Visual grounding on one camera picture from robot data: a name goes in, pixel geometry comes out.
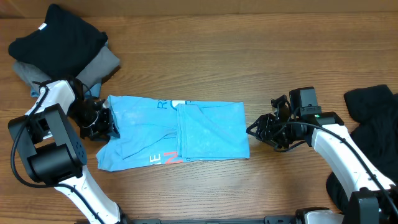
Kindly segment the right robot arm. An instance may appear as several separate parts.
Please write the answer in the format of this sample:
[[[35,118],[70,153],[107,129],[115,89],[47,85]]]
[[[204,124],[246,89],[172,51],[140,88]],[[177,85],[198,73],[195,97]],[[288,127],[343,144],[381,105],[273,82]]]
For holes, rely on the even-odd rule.
[[[298,88],[271,101],[246,132],[287,152],[308,144],[327,161],[348,199],[344,213],[329,208],[298,209],[295,215],[265,217],[265,223],[397,223],[397,186],[361,152],[335,112],[323,112],[314,87]]]

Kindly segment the light blue printed t-shirt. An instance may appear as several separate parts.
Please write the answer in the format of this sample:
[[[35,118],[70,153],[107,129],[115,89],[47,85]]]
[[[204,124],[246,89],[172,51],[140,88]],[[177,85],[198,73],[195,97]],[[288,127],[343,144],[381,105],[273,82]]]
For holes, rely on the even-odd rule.
[[[100,170],[250,156],[242,102],[110,95],[106,103],[120,136],[97,153]]]

